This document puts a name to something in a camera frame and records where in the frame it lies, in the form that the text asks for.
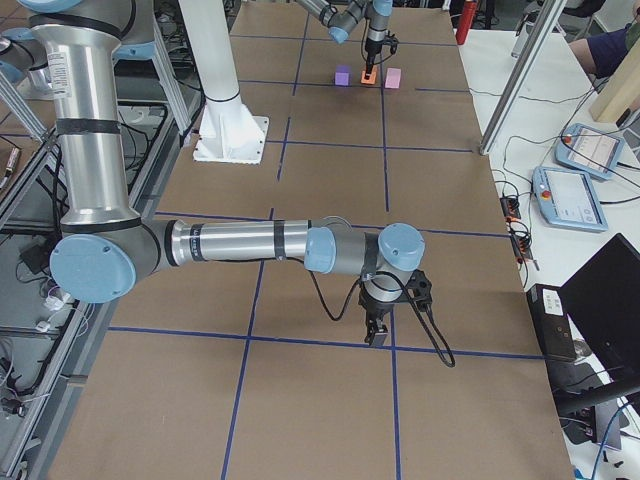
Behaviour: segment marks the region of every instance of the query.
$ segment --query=light blue joint cap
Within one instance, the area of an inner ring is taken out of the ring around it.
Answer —
[[[24,42],[26,40],[35,40],[36,38],[28,28],[10,28],[9,30],[2,32],[2,36],[9,40],[13,40],[14,42]]]
[[[18,3],[38,13],[58,13],[75,7],[84,0],[18,0]]]
[[[336,238],[329,228],[310,228],[307,232],[304,268],[312,272],[329,273],[336,263],[336,252]]]
[[[340,44],[347,41],[349,33],[340,27],[331,27],[329,28],[329,36],[333,38],[336,43]]]
[[[110,302],[136,283],[136,269],[129,256],[97,235],[63,238],[51,253],[49,266],[60,288],[88,303]]]
[[[113,54],[116,60],[151,60],[156,52],[154,42],[122,45]]]
[[[378,247],[385,260],[403,272],[412,272],[424,255],[424,239],[420,232],[406,223],[394,223],[378,237]]]
[[[393,0],[373,0],[373,8],[379,15],[390,17],[393,11]]]
[[[17,83],[24,78],[24,73],[10,63],[0,62],[0,72],[7,77],[10,83]]]

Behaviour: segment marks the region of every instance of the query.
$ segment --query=blue cable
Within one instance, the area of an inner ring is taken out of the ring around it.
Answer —
[[[591,472],[591,477],[590,480],[595,480],[596,478],[596,471],[598,470],[598,465],[600,464],[600,456],[602,455],[602,452],[604,451],[604,447],[607,443],[607,438],[609,438],[609,432],[611,431],[611,425],[613,425],[613,422],[616,418],[618,418],[620,416],[620,414],[622,413],[622,411],[627,408],[630,405],[630,403],[625,403],[623,405],[621,405],[620,407],[618,407],[618,410],[616,410],[616,413],[613,414],[613,416],[611,417],[611,420],[609,420],[609,424],[607,425],[607,429],[604,431],[604,436],[602,437],[602,442],[600,442],[600,448],[598,449],[598,455],[596,456],[596,462],[593,464],[593,471]]]

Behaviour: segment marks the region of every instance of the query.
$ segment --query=colored block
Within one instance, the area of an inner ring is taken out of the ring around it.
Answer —
[[[336,68],[335,84],[341,87],[348,87],[350,75],[351,68],[349,68],[348,65],[338,65],[338,68]]]
[[[402,70],[399,68],[387,68],[387,76],[384,81],[384,88],[400,88],[400,77]]]
[[[371,75],[369,78],[365,77],[365,71],[362,71],[362,77],[360,78],[360,83],[364,83],[365,85],[375,85],[376,76],[378,75],[378,66],[374,65],[373,70],[371,70]]]

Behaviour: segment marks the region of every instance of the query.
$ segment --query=orange block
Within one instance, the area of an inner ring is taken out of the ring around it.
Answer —
[[[378,66],[374,65],[373,70],[371,70],[371,75],[369,78],[365,76],[365,71],[362,71],[362,77],[360,78],[360,83],[364,83],[365,85],[375,85],[376,76],[378,75]]]

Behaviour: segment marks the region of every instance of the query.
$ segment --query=red cylinder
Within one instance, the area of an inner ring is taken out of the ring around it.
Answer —
[[[458,31],[456,32],[456,42],[458,42],[458,45],[464,45],[464,42],[467,41],[467,34],[476,16],[476,8],[478,8],[478,2],[476,0],[467,0],[464,2],[462,16],[458,22]]]

